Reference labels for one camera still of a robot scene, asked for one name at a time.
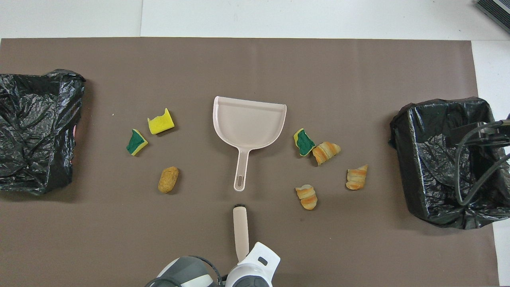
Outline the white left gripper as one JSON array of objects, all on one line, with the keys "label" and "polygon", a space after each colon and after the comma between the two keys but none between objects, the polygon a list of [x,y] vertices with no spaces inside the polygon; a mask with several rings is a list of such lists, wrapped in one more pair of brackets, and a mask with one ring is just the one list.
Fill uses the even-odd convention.
[{"label": "white left gripper", "polygon": [[237,264],[239,277],[258,276],[273,279],[281,258],[263,243],[257,242],[244,260]]}]

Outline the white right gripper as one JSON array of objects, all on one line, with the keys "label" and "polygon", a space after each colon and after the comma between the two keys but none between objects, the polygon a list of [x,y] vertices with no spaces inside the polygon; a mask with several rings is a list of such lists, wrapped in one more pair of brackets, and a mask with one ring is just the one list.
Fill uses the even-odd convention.
[{"label": "white right gripper", "polygon": [[471,131],[475,133],[467,138],[465,145],[483,147],[507,147],[510,145],[510,120],[500,120],[486,124],[480,131],[478,127],[457,127],[450,130],[449,146],[457,146]]}]

